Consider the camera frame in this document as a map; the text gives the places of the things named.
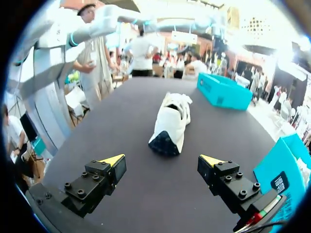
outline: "screw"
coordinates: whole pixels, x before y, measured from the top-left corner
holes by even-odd
[[[65,183],[65,189],[70,189],[71,188],[71,184],[70,183]]]
[[[42,205],[43,200],[42,199],[37,199],[36,202],[37,202],[38,205]]]
[[[240,198],[245,198],[247,195],[247,191],[246,190],[241,190],[239,193]]]
[[[230,182],[232,180],[232,177],[231,176],[226,176],[225,177],[225,182]]]
[[[77,191],[77,194],[78,194],[79,197],[82,198],[82,197],[85,196],[86,193],[85,193],[85,191],[84,191],[83,189],[79,189],[79,190]]]
[[[98,181],[99,180],[99,176],[98,175],[94,175],[92,178],[93,178],[93,181]]]
[[[86,172],[86,171],[85,171],[85,172],[82,172],[82,177],[83,177],[83,178],[87,177],[87,172]]]
[[[243,173],[242,173],[242,172],[238,172],[238,173],[237,173],[237,179],[242,178],[242,176],[243,176]]]
[[[257,191],[258,189],[260,189],[260,183],[254,183],[253,190]]]
[[[48,192],[45,194],[45,199],[50,199],[51,197],[52,197],[51,193]]]

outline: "black shoe sole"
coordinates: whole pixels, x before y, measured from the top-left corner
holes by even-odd
[[[173,143],[166,131],[159,133],[159,135],[149,143],[149,147],[153,152],[169,157],[178,156],[180,154],[177,146]]]

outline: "teal box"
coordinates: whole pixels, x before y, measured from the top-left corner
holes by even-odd
[[[37,137],[35,141],[32,142],[33,149],[36,155],[40,156],[42,152],[45,150],[45,144],[40,137]]]
[[[311,168],[311,158],[307,148],[295,133],[280,137],[254,169],[263,194],[273,188],[287,197],[284,206],[271,220],[272,222],[288,220],[306,193],[304,180],[296,161],[298,158]],[[275,226],[270,232],[277,232],[278,229],[279,227]]]
[[[252,100],[252,92],[237,82],[220,75],[200,73],[197,88],[216,107],[245,111]]]

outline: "woman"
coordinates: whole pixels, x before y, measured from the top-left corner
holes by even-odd
[[[282,104],[287,99],[287,93],[286,92],[287,92],[286,88],[281,90],[281,94],[280,94],[280,96],[278,98],[278,101],[274,105],[274,109],[276,110],[277,113],[280,112]]]
[[[144,36],[144,29],[139,29],[139,36],[133,39],[124,52],[133,56],[131,64],[132,77],[152,77],[152,58],[157,53],[158,47],[149,38]]]
[[[177,58],[176,72],[174,73],[174,78],[181,79],[183,77],[184,68],[185,68],[184,56],[180,54]]]

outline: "black table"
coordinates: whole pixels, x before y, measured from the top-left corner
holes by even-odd
[[[193,100],[182,153],[173,159],[148,148],[168,91]],[[124,153],[127,172],[113,195],[104,197],[86,219],[117,233],[232,232],[239,217],[211,194],[197,172],[198,156],[233,160],[255,181],[252,170],[273,145],[248,112],[211,106],[194,82],[135,78],[116,89],[73,130],[51,161],[43,184],[63,188],[92,159]]]

